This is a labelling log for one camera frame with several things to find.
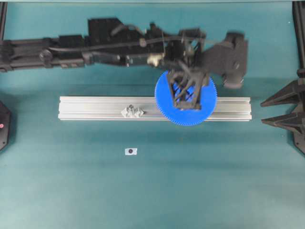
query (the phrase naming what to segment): black spiked bracket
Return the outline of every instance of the black spiked bracket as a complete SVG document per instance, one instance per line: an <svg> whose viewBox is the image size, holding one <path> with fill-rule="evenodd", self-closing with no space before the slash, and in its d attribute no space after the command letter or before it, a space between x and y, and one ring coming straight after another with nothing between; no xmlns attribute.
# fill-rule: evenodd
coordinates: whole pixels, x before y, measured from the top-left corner
<svg viewBox="0 0 305 229"><path fill-rule="evenodd" d="M297 106L290 114L262 119L262 122L293 132L295 146L305 154L305 1L293 2L292 12L300 62L300 69L297 70L299 79L266 99L261 106L280 104Z"/></svg>
<svg viewBox="0 0 305 229"><path fill-rule="evenodd" d="M292 81L261 103L262 107L297 104L290 114L262 119L264 124L292 131L295 146L305 154L305 78Z"/></svg>

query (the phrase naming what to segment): black cable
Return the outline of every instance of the black cable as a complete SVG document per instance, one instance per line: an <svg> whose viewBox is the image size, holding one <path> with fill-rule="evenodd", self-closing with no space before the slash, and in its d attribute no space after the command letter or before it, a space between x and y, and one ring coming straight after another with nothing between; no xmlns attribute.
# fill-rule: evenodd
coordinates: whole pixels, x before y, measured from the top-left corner
<svg viewBox="0 0 305 229"><path fill-rule="evenodd" d="M169 42L169 41L200 41L203 42L204 38L197 37L181 37L181 36L171 36L164 38L154 38L145 40L146 44L158 43L158 42ZM127 47L127 46L140 46L140 42L126 42L126 43L117 43L117 44L104 44L104 45L94 45L89 47L82 48L56 48L49 47L50 50L57 52L83 52L83 51L92 51L99 49L110 49L110 48L119 48L119 47Z"/></svg>

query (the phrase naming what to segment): black mount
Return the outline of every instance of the black mount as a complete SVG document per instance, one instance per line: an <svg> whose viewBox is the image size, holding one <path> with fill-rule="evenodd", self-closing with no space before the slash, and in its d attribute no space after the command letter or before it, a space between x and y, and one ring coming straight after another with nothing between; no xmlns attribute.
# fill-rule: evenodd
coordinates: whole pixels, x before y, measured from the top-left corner
<svg viewBox="0 0 305 229"><path fill-rule="evenodd" d="M261 106L280 104L297 106L290 114L262 119L262 122L292 131L295 146L305 154L305 1L295 1L292 6L300 62L300 69L297 70L299 79L266 99Z"/></svg>
<svg viewBox="0 0 305 229"><path fill-rule="evenodd" d="M11 113L6 106L0 102L0 150L9 142Z"/></svg>

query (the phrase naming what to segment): gear teeth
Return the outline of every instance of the gear teeth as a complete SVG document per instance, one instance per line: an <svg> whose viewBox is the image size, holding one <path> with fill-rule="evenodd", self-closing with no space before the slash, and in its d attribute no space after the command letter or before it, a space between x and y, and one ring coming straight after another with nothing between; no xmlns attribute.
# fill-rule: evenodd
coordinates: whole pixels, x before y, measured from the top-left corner
<svg viewBox="0 0 305 229"><path fill-rule="evenodd" d="M167 71L166 72L164 72L162 75L161 75L161 77L164 77L164 75L166 76L167 75ZM213 107L213 109L211 109L211 111L210 111L210 113L208 114L208 116L206 117L206 118L208 118L212 113L213 113L213 111L215 110L215 108L216 108L216 104L217 104L217 89L216 89L216 86L215 86L215 84L214 84L214 82L212 81L212 79L210 80L210 83L212 83L213 84L213 88L214 88L214 91L215 91L215 96L216 96L216 102L214 103L214 107ZM198 124L200 124L200 123L202 123L206 118L203 118L203 119L201 119L201 120L198 120L198 121L196 121L196 122L179 122L179 121L177 121L177 120L174 120L172 117L170 117L169 115L168 115L168 113L167 113L167 111L165 111L161 106L160 106L160 104L159 104L159 100L158 100L158 98L157 98L157 95L158 95L158 87L157 87L157 85L156 85L156 87L155 87L155 100L156 100L156 105L157 105L157 107L158 107L158 109L160 110L160 112L168 119L168 120L170 120L171 122L173 122L173 123L175 123L175 124L177 124L177 125L182 125L182 126L192 126L192 125L198 125Z"/></svg>

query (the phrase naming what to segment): screw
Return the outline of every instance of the screw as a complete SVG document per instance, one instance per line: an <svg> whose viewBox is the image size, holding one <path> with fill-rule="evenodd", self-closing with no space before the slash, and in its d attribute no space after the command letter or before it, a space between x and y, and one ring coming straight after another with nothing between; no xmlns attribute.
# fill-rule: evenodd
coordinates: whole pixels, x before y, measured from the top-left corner
<svg viewBox="0 0 305 229"><path fill-rule="evenodd" d="M50 61L53 59L53 55L49 50L45 49L39 54L39 58L41 61Z"/></svg>
<svg viewBox="0 0 305 229"><path fill-rule="evenodd" d="M141 47L146 47L147 44L146 44L146 40L144 38L140 38L139 41L140 41L140 46Z"/></svg>
<svg viewBox="0 0 305 229"><path fill-rule="evenodd" d="M238 69L239 68L239 62L235 62L233 66L234 66L235 69Z"/></svg>

